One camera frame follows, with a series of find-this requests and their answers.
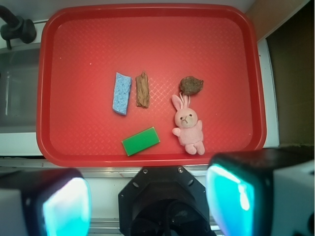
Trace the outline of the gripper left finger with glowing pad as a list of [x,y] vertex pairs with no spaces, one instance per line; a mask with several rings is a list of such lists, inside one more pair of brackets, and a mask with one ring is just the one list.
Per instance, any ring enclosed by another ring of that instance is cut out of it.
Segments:
[[88,182],[74,168],[2,172],[2,236],[86,236],[92,215]]

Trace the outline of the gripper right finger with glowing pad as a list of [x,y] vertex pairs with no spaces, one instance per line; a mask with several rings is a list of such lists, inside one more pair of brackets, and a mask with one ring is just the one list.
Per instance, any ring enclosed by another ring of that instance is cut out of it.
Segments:
[[225,236],[312,236],[312,147],[222,152],[210,160],[206,197]]

